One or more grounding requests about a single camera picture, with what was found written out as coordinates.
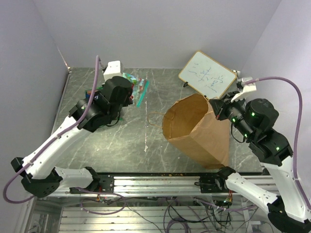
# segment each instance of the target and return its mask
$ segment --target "gray marble surface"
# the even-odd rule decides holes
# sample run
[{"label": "gray marble surface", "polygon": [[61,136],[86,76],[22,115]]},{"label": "gray marble surface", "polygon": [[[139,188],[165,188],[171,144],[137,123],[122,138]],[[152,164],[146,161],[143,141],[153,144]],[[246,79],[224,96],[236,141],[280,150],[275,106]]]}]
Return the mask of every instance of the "gray marble surface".
[{"label": "gray marble surface", "polygon": [[[80,169],[91,166],[98,172],[205,172],[188,156],[167,142],[160,128],[147,123],[147,114],[165,113],[175,101],[196,93],[190,86],[183,88],[178,78],[180,69],[125,69],[150,82],[141,106],[124,107],[122,121],[113,127],[102,127],[81,141],[64,156],[57,166]],[[56,128],[68,115],[85,90],[93,84],[93,68],[72,68],[71,77],[61,103]],[[100,86],[104,78],[99,76]],[[161,125],[162,116],[152,121]],[[234,132],[241,139],[239,132]],[[239,172],[261,171],[259,161],[247,144],[239,144],[230,137],[230,166]]]}]

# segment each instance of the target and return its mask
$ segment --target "purple cable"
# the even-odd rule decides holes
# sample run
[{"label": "purple cable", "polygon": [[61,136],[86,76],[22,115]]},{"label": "purple cable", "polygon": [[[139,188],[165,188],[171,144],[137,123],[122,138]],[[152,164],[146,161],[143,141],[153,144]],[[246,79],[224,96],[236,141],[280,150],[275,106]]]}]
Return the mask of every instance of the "purple cable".
[{"label": "purple cable", "polygon": [[175,223],[180,223],[184,227],[185,233],[191,233],[190,227],[188,226],[188,224],[186,222],[179,222],[179,221],[175,221],[173,219],[171,221],[169,221],[169,223],[167,224],[167,228],[166,228],[166,232],[167,233],[169,233],[170,228]]},{"label": "purple cable", "polygon": [[120,198],[122,198],[122,199],[124,200],[124,205],[123,205],[123,207],[121,207],[119,210],[116,210],[116,211],[111,212],[111,213],[99,213],[99,212],[94,212],[94,211],[87,210],[87,209],[85,209],[85,208],[83,207],[83,201],[84,201],[84,200],[95,201],[95,200],[89,199],[89,198],[85,198],[85,199],[81,200],[81,202],[80,202],[81,210],[83,210],[83,211],[85,211],[85,212],[88,212],[88,213],[91,213],[91,214],[95,214],[95,215],[112,215],[112,214],[116,214],[116,213],[122,211],[122,210],[126,207],[126,205],[127,205],[127,203],[126,203],[126,198],[125,198],[124,196],[120,195],[120,194],[117,194],[117,193],[92,192],[92,191],[88,191],[88,190],[83,189],[83,188],[80,188],[80,187],[76,187],[76,189],[78,189],[79,191],[84,192],[84,193],[91,193],[91,194],[97,194],[97,195],[114,195],[114,196],[118,196],[118,197],[120,197]]},{"label": "purple cable", "polygon": [[24,202],[27,202],[29,200],[31,200],[32,198],[34,198],[34,196],[31,196],[25,200],[10,200],[8,197],[7,197],[7,190],[8,190],[8,187],[10,186],[10,184],[23,172],[25,171],[27,168],[29,168],[29,166],[31,165],[31,163],[33,163],[54,141],[56,141],[58,138],[61,137],[61,135],[63,135],[64,133],[70,131],[71,129],[73,129],[74,127],[76,127],[77,125],[79,125],[83,120],[84,118],[86,117],[90,107],[91,107],[91,104],[92,104],[92,101],[93,101],[93,98],[94,98],[94,94],[95,94],[95,90],[96,90],[96,86],[97,86],[97,79],[98,79],[98,71],[99,71],[99,62],[100,62],[100,58],[99,56],[96,56],[96,65],[95,65],[95,77],[94,77],[94,83],[93,83],[93,88],[92,88],[92,92],[91,92],[91,95],[89,97],[89,100],[88,100],[88,103],[87,103],[87,107],[85,109],[85,111],[83,112],[82,116],[72,125],[70,125],[68,128],[64,129],[62,132],[58,133],[56,137],[52,138],[49,142],[47,142],[47,144],[42,147],[41,150],[38,151],[38,153],[30,160],[30,162],[28,164],[26,164],[24,167],[22,167],[22,169],[20,169],[9,181],[8,183],[6,183],[6,185],[4,186],[3,188],[3,198],[6,202],[8,203],[12,203],[12,204],[20,204],[20,203],[24,203]]},{"label": "purple cable", "polygon": [[213,206],[213,207],[215,207],[217,209],[224,210],[224,211],[226,210],[226,211],[232,211],[232,212],[239,212],[239,211],[244,211],[244,210],[250,210],[250,209],[253,209],[253,208],[256,207],[255,205],[251,205],[251,206],[248,206],[248,207],[245,207],[245,208],[241,208],[241,209],[228,209],[228,208],[223,208],[223,207],[217,206],[217,205],[215,205],[213,203],[204,201],[202,199],[198,199],[198,198],[195,198],[195,199],[197,199],[198,201],[200,201],[200,202],[202,202],[202,203],[204,203],[206,205],[210,205],[210,206]]},{"label": "purple cable", "polygon": [[192,209],[190,206],[188,206],[188,205],[186,205],[193,213],[194,213],[194,215],[196,215],[196,217],[198,218],[198,220],[203,224],[203,226],[206,228],[206,230],[208,231],[208,232],[210,232],[210,230],[208,229],[208,227],[207,227],[207,225],[205,225],[205,223],[203,222],[203,220],[200,218],[200,216],[198,216],[198,214],[194,211],[194,209]]},{"label": "purple cable", "polygon": [[298,99],[299,99],[299,110],[298,110],[298,119],[297,119],[297,125],[296,125],[296,131],[295,131],[295,138],[294,138],[294,155],[293,155],[293,173],[294,173],[294,181],[302,195],[302,197],[304,198],[306,204],[307,204],[307,207],[309,209],[311,209],[311,204],[308,200],[308,197],[305,193],[305,191],[303,190],[303,187],[300,183],[300,180],[298,179],[298,172],[297,172],[297,144],[298,144],[298,135],[299,135],[299,128],[300,128],[300,122],[301,122],[301,115],[302,115],[302,95],[301,95],[301,92],[298,88],[298,86],[293,83],[292,81],[288,80],[288,79],[285,79],[285,78],[282,78],[282,77],[265,77],[265,78],[259,78],[259,79],[255,79],[255,80],[250,80],[250,81],[247,81],[247,82],[244,82],[242,83],[242,85],[248,85],[248,84],[251,84],[251,83],[256,83],[256,82],[259,82],[259,81],[264,81],[264,80],[282,80],[282,81],[285,81],[287,83],[289,83],[290,85],[292,85],[297,94],[298,94]]},{"label": "purple cable", "polygon": [[172,205],[172,203],[173,203],[173,202],[171,202],[171,203],[167,206],[167,208],[166,208],[166,210],[165,210],[165,212],[164,212],[164,216],[163,216],[163,229],[164,229],[164,232],[165,232],[165,233],[169,233],[169,232],[167,231],[167,229],[165,229],[165,216],[166,216],[166,212],[168,211],[168,209],[169,209],[169,207]]}]

